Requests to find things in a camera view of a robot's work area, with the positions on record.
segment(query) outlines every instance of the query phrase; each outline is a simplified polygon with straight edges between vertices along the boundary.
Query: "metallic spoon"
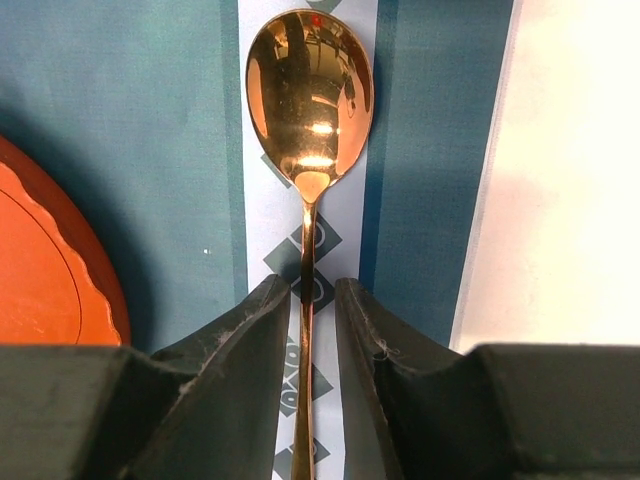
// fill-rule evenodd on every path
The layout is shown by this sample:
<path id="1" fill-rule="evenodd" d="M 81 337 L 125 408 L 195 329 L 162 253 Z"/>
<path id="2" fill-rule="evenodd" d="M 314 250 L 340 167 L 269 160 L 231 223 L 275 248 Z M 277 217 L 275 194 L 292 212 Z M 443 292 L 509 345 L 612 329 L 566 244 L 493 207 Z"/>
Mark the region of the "metallic spoon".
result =
<path id="1" fill-rule="evenodd" d="M 267 156 L 302 196 L 300 371 L 292 479 L 313 480 L 311 346 L 318 200 L 356 163 L 373 116 L 373 75 L 355 34 L 314 10 L 262 27 L 246 71 L 251 120 Z"/>

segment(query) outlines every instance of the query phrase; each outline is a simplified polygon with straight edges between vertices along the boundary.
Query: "orange object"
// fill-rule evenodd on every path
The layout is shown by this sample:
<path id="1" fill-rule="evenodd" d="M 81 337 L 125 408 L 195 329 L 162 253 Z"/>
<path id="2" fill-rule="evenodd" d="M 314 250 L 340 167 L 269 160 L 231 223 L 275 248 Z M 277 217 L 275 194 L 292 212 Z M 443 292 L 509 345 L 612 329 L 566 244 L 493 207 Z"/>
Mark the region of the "orange object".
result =
<path id="1" fill-rule="evenodd" d="M 124 296 L 91 227 L 0 137 L 0 343 L 129 342 Z"/>

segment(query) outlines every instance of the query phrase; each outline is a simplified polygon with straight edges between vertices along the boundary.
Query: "gold spoon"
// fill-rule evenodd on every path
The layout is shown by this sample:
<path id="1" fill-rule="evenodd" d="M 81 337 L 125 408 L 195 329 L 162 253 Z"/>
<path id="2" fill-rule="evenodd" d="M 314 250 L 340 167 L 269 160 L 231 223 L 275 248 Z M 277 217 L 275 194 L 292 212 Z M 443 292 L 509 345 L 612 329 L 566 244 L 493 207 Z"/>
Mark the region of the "gold spoon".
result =
<path id="1" fill-rule="evenodd" d="M 247 97 L 267 156 L 303 203 L 300 370 L 293 442 L 294 480 L 313 480 L 311 334 L 318 200 L 358 160 L 373 116 L 373 75 L 355 34 L 314 10 L 285 12 L 249 50 Z"/>

